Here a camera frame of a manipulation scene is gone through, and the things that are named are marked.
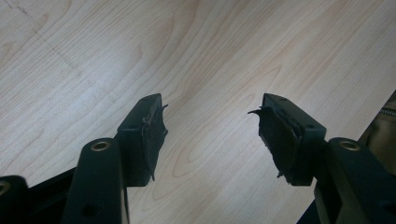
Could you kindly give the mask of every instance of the metal rivet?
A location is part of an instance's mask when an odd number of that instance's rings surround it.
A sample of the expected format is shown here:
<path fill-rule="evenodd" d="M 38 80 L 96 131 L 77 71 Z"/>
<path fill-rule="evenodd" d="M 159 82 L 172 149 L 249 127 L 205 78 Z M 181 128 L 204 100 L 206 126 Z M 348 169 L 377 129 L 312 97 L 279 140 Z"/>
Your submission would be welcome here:
<path fill-rule="evenodd" d="M 340 141 L 340 146 L 351 151 L 358 151 L 361 149 L 356 143 L 349 141 Z"/>
<path fill-rule="evenodd" d="M 91 146 L 92 151 L 103 151 L 110 147 L 109 142 L 97 142 Z"/>
<path fill-rule="evenodd" d="M 11 185 L 7 181 L 0 181 L 0 196 L 5 194 L 9 188 L 11 188 Z"/>

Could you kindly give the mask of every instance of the wood grain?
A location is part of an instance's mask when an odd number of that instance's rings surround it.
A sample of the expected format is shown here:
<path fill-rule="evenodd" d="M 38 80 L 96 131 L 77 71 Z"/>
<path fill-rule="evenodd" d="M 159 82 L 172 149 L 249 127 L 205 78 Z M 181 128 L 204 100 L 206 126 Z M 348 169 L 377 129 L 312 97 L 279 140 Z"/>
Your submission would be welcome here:
<path fill-rule="evenodd" d="M 30 186 L 76 166 L 160 92 L 157 180 L 132 223 L 295 223 L 313 199 L 257 135 L 262 94 L 357 139 L 396 87 L 396 2 L 0 1 L 0 175 Z"/>

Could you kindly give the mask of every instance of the wooden surface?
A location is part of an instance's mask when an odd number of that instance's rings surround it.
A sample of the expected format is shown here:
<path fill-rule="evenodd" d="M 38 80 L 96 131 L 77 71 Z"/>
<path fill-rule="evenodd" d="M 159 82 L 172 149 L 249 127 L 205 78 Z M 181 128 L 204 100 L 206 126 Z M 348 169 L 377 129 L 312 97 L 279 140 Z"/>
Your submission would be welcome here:
<path fill-rule="evenodd" d="M 132 223 L 294 223 L 313 199 L 261 142 L 265 92 L 357 139 L 396 87 L 396 1 L 0 1 L 0 175 L 76 166 L 137 100 L 169 129 Z"/>

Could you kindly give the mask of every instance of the light wood tabletop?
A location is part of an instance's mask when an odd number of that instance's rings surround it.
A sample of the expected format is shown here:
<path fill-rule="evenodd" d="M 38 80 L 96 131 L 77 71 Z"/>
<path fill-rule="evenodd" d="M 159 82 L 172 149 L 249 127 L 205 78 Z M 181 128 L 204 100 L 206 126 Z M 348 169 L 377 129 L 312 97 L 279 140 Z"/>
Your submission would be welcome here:
<path fill-rule="evenodd" d="M 0 175 L 29 186 L 161 93 L 169 130 L 131 223 L 295 223 L 248 115 L 265 92 L 358 139 L 396 87 L 394 0 L 0 1 Z"/>

